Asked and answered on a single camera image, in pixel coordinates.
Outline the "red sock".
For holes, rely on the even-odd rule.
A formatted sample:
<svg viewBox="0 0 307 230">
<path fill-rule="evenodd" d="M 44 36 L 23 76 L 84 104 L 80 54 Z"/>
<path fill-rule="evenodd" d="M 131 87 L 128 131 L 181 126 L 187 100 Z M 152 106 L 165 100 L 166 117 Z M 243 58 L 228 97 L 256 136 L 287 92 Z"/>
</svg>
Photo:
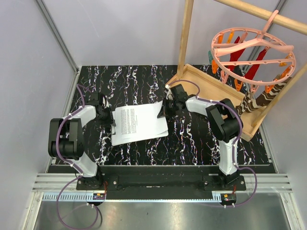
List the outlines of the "red sock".
<svg viewBox="0 0 307 230">
<path fill-rule="evenodd" d="M 245 51 L 245 49 L 241 49 L 239 51 L 236 51 L 234 53 L 230 54 L 230 62 L 235 62 L 238 61 L 238 59 L 241 57 L 241 55 L 243 54 L 243 52 Z M 233 71 L 235 66 L 234 65 L 228 65 L 227 67 L 230 71 Z"/>
<path fill-rule="evenodd" d="M 258 57 L 256 58 L 256 61 L 260 61 L 263 60 L 264 56 L 266 55 L 267 51 L 269 50 L 269 48 L 264 48 L 258 55 Z M 245 78 L 248 80 L 253 80 L 253 78 L 256 75 L 256 72 L 258 71 L 260 67 L 260 64 L 253 64 L 249 70 L 247 71 L 247 73 L 245 74 Z"/>
</svg>

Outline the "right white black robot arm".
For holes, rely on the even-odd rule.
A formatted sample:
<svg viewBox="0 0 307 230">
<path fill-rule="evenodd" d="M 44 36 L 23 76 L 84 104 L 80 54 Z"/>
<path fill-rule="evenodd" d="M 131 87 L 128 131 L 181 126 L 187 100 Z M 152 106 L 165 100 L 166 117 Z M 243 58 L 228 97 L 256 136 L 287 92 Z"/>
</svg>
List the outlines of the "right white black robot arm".
<svg viewBox="0 0 307 230">
<path fill-rule="evenodd" d="M 175 116 L 178 111 L 187 109 L 207 117 L 213 136 L 219 142 L 219 174 L 213 180 L 215 186 L 224 190 L 235 189 L 239 182 L 237 163 L 237 143 L 243 129 L 243 122 L 237 114 L 230 99 L 214 101 L 189 95 L 181 84 L 170 87 L 166 85 L 161 110 L 157 117 Z"/>
</svg>

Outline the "brown striped sock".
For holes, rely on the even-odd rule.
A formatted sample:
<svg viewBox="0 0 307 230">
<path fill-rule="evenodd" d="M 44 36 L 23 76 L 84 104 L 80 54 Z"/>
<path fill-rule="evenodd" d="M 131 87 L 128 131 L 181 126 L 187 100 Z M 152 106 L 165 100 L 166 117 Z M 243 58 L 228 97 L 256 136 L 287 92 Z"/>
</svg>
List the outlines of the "brown striped sock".
<svg viewBox="0 0 307 230">
<path fill-rule="evenodd" d="M 240 105 L 236 106 L 236 111 L 239 116 L 242 116 L 244 112 L 249 111 L 249 104 L 251 102 L 251 99 L 252 99 L 252 93 L 248 92 L 243 98 Z"/>
<path fill-rule="evenodd" d="M 259 108 L 266 107 L 291 79 L 292 77 L 289 77 L 285 81 L 275 84 L 269 92 L 263 91 L 256 99 L 252 99 L 246 112 L 251 113 Z"/>
</svg>

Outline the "black marble pattern mat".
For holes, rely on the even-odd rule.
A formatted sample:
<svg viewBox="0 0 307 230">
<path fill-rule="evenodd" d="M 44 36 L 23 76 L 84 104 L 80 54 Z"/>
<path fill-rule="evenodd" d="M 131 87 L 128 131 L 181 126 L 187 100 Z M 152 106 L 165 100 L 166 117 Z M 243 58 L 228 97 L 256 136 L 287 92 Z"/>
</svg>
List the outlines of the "black marble pattern mat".
<svg viewBox="0 0 307 230">
<path fill-rule="evenodd" d="M 74 92 L 70 110 L 90 92 L 102 92 L 112 108 L 162 100 L 165 84 L 175 75 L 175 65 L 83 66 L 78 83 L 88 90 Z M 98 122 L 83 130 L 86 153 L 99 165 L 216 165 L 219 143 L 206 117 L 181 111 L 167 121 L 168 135 L 119 146 L 111 145 L 111 131 Z"/>
</svg>

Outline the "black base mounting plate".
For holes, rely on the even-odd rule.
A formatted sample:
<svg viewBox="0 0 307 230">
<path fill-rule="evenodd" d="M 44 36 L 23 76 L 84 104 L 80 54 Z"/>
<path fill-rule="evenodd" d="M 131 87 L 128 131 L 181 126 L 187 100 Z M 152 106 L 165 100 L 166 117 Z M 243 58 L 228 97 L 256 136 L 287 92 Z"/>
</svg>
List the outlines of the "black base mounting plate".
<svg viewBox="0 0 307 230">
<path fill-rule="evenodd" d="M 218 175 L 202 174 L 114 174 L 105 175 L 102 185 L 77 183 L 77 190 L 94 191 L 95 200 L 104 188 L 107 201 L 219 202 L 220 193 L 246 191 L 246 184 L 243 176 L 221 185 Z"/>
</svg>

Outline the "aluminium frame rail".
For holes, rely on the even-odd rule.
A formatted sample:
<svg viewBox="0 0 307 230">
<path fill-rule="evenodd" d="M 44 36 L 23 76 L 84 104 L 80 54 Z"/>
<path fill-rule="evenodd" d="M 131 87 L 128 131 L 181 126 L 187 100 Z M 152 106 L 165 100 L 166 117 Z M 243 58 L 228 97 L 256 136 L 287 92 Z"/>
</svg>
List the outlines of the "aluminium frame rail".
<svg viewBox="0 0 307 230">
<path fill-rule="evenodd" d="M 62 115 L 67 115 L 69 112 L 69 107 L 72 102 L 74 88 L 77 84 L 77 79 L 79 77 L 79 67 L 74 61 L 68 47 L 66 46 L 64 39 L 62 38 L 58 27 L 54 19 L 52 18 L 51 12 L 48 9 L 46 2 L 44 0 L 36 0 L 35 4 L 43 16 L 50 32 L 52 33 L 54 39 L 56 40 L 58 47 L 60 48 L 62 54 L 64 55 L 66 61 L 69 64 L 69 67 L 72 70 L 72 79 L 70 83 L 70 87 L 67 90 L 67 97 L 65 100 L 64 108 L 62 111 Z M 24 222 L 22 224 L 23 230 L 33 230 L 35 228 L 37 216 L 39 213 L 40 205 L 42 203 L 43 192 L 38 192 L 36 190 L 31 192 L 30 200 L 28 201 L 26 208 L 26 215 L 24 217 Z"/>
</svg>

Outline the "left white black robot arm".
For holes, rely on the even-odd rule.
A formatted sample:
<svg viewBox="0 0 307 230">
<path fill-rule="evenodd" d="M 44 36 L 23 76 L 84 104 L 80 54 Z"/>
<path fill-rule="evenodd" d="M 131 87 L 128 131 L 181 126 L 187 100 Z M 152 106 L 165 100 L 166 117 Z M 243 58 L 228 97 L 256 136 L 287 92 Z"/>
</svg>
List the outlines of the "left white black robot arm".
<svg viewBox="0 0 307 230">
<path fill-rule="evenodd" d="M 53 118 L 49 125 L 48 153 L 66 162 L 79 173 L 78 181 L 94 190 L 104 186 L 104 176 L 97 163 L 84 152 L 83 128 L 91 121 L 116 127 L 111 107 L 103 93 L 95 92 L 88 102 L 63 118 Z"/>
</svg>

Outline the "wooden drying rack stand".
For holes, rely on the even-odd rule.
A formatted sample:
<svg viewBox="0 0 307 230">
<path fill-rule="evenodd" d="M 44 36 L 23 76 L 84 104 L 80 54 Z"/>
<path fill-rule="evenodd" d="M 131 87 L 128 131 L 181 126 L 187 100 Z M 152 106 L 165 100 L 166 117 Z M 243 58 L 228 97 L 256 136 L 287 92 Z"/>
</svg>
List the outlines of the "wooden drying rack stand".
<svg viewBox="0 0 307 230">
<path fill-rule="evenodd" d="M 278 14 L 277 10 L 270 12 L 241 0 L 221 1 L 224 5 L 258 18 L 262 18 L 266 20 L 267 23 L 262 30 L 246 27 L 233 27 L 225 29 L 213 37 L 211 43 L 213 65 L 221 68 L 221 79 L 217 80 L 190 64 L 185 63 L 193 3 L 192 0 L 187 0 L 185 2 L 177 73 L 167 84 L 171 85 L 172 83 L 177 84 L 183 82 L 183 88 L 188 93 L 198 93 L 199 96 L 212 100 L 229 98 L 235 106 L 242 106 L 245 95 L 240 92 L 240 89 L 243 84 L 249 85 L 249 93 L 250 95 L 254 95 L 260 86 L 264 86 L 265 92 L 269 93 L 273 90 L 275 85 L 285 83 L 285 86 L 278 91 L 268 105 L 257 108 L 255 111 L 250 113 L 246 111 L 242 113 L 244 125 L 242 138 L 246 141 L 250 141 L 259 129 L 267 113 L 307 71 L 306 66 L 303 66 L 299 71 L 295 71 L 296 59 L 293 53 L 294 47 L 287 45 L 279 38 L 268 33 L 268 29 L 270 25 L 274 23 L 305 35 L 307 33 L 307 25 L 281 16 Z M 220 61 L 221 56 L 233 55 L 255 46 L 263 46 L 266 50 L 275 49 L 287 54 L 287 57 L 282 59 L 262 59 L 255 61 L 240 61 L 238 59 L 230 60 L 228 62 Z M 268 64 L 280 65 L 282 63 L 289 64 L 287 69 L 282 73 L 279 79 L 268 82 L 241 77 L 233 72 L 234 68 L 237 66 L 249 65 L 253 67 L 255 65 Z"/>
</svg>

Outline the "pink round clip hanger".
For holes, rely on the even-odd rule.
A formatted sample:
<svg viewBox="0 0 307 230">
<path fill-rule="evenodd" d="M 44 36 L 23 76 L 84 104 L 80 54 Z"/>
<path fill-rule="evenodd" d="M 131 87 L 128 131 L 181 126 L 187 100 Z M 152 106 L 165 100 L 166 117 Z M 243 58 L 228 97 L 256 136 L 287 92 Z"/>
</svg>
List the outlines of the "pink round clip hanger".
<svg viewBox="0 0 307 230">
<path fill-rule="evenodd" d="M 240 91 L 243 84 L 248 84 L 255 92 L 259 86 L 269 92 L 275 84 L 289 78 L 296 67 L 296 58 L 293 52 L 293 45 L 288 45 L 281 39 L 269 33 L 270 27 L 275 17 L 279 14 L 278 10 L 271 13 L 266 24 L 262 29 L 248 27 L 232 27 L 220 31 L 212 39 L 211 50 L 209 51 L 209 62 L 212 72 L 221 71 L 222 83 L 226 83 L 229 78 L 234 80 L 234 86 Z M 263 60 L 256 61 L 259 53 L 264 48 L 269 48 Z M 230 54 L 241 49 L 245 49 L 238 61 L 230 62 Z M 248 80 L 244 76 L 253 64 L 261 66 L 279 66 L 283 70 L 276 77 L 263 77 Z M 230 71 L 228 65 L 234 65 Z"/>
</svg>

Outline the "white clipboard folder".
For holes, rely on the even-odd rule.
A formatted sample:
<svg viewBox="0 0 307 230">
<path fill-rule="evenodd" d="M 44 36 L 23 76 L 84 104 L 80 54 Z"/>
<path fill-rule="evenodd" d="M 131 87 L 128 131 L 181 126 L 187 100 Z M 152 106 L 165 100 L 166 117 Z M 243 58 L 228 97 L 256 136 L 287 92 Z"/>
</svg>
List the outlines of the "white clipboard folder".
<svg viewBox="0 0 307 230">
<path fill-rule="evenodd" d="M 166 137 L 168 126 L 166 118 L 149 119 L 149 124 L 144 122 L 137 124 L 137 116 L 123 116 L 120 124 L 116 127 L 115 134 L 112 135 L 112 146 L 148 140 L 153 138 Z"/>
</svg>

